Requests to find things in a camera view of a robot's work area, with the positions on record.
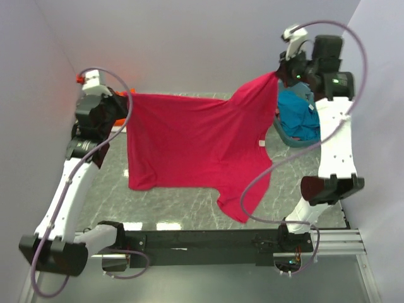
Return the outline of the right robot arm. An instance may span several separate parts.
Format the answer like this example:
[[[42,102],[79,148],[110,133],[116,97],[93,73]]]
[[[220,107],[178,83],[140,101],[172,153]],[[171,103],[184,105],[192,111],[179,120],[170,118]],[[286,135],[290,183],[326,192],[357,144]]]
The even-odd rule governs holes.
[[[311,59],[303,49],[307,34],[284,34],[287,50],[280,54],[278,76],[285,87],[299,82],[309,85],[319,116],[321,157],[316,176],[305,176],[300,183],[301,199],[278,228],[277,244],[285,252],[307,244],[311,225],[328,208],[364,188],[352,154],[349,109],[354,102],[355,80],[341,71],[343,39],[318,35]]]

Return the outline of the pink t shirt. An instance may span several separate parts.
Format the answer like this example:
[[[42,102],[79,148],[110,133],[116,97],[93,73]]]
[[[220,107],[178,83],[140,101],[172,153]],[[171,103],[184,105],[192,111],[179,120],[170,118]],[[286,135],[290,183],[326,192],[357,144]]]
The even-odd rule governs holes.
[[[219,209],[246,223],[270,185],[264,141],[273,124],[278,80],[266,73],[229,99],[133,94],[126,127],[128,186],[209,187]]]

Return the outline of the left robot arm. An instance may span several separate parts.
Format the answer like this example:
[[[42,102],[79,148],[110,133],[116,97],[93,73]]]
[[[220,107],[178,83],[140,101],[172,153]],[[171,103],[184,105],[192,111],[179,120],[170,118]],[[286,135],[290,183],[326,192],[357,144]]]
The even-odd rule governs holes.
[[[116,137],[112,128],[119,119],[128,121],[132,109],[131,95],[87,94],[78,99],[60,183],[40,225],[18,244],[32,273],[79,276],[89,257],[106,249],[113,254],[124,250],[122,223],[100,222],[81,235],[76,235],[76,224],[86,193]]]

